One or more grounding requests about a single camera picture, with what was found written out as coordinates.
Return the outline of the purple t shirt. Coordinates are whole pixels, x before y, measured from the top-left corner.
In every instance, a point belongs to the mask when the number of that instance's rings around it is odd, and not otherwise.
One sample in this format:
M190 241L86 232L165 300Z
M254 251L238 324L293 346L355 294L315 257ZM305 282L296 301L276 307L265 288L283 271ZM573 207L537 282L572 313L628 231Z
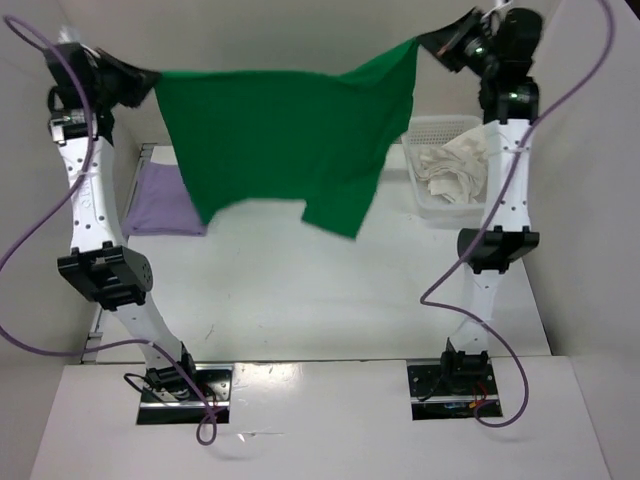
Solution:
M142 168L122 231L126 237L206 235L177 165L149 162Z

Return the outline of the green t shirt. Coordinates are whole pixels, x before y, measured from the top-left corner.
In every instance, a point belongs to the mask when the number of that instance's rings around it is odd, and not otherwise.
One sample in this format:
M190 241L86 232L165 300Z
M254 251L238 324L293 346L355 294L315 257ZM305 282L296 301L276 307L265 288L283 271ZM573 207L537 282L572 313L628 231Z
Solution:
M418 45L343 74L165 71L154 91L203 222L245 200L301 201L302 220L355 238L413 110Z

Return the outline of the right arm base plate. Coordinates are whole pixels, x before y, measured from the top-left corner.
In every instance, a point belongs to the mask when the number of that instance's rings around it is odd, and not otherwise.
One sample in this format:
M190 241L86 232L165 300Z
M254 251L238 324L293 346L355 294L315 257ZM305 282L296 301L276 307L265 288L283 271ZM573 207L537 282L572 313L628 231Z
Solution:
M444 379L435 360L409 361L406 370L414 421L473 418L477 405L483 405L481 418L502 416L491 365L480 379L460 380L457 384Z

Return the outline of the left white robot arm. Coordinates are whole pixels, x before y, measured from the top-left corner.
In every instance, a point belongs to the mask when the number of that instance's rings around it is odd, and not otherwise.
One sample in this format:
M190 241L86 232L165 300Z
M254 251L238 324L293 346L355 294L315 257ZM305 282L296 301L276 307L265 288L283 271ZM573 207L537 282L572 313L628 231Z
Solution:
M48 47L44 58L55 80L48 96L49 131L72 191L70 252L58 259L58 271L137 340L151 389L187 400L197 393L200 376L152 299L148 259L127 245L113 186L112 110L138 107L160 75L78 42Z

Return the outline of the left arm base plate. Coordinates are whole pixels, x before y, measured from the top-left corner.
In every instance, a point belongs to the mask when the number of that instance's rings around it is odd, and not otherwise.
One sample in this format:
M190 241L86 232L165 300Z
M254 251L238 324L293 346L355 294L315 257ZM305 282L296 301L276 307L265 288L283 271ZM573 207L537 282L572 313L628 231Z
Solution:
M232 374L231 365L196 366L195 383L216 411L218 424L229 423ZM197 425L204 418L203 403L191 390L176 397L165 389L153 389L137 374L127 373L127 381L140 394L137 425Z

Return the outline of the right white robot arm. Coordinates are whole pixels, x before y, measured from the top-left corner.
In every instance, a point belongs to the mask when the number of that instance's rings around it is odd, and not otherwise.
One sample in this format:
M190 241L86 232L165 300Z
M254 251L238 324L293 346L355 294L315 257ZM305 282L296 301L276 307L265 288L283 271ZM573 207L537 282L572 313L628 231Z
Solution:
M464 270L467 304L456 310L462 323L446 341L435 390L460 393L484 379L489 362L484 341L499 283L511 264L540 242L528 213L528 175L540 96L529 71L542 30L542 16L528 8L513 8L505 16L474 8L418 38L449 71L469 69L479 77L488 143L482 223L459 231L457 261L420 298L432 306L431 295L458 268Z

